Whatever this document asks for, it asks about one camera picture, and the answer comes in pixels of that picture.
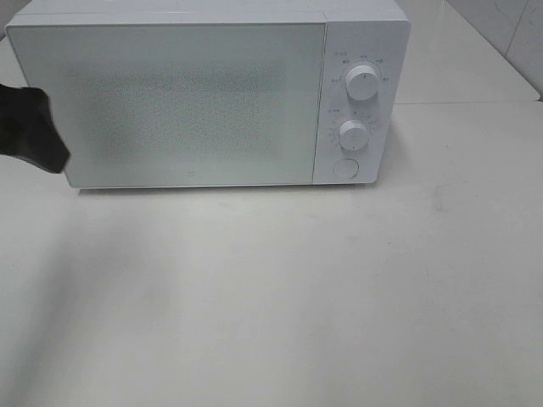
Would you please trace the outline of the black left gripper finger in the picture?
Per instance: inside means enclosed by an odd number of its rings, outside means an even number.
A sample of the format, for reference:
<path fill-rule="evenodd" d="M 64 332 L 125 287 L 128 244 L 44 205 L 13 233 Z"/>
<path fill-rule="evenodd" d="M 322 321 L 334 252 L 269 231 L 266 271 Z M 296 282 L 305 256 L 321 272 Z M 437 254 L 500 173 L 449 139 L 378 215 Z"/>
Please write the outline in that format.
<path fill-rule="evenodd" d="M 49 173 L 64 171 L 70 152 L 53 123 L 43 90 L 1 86 L 1 154 Z"/>

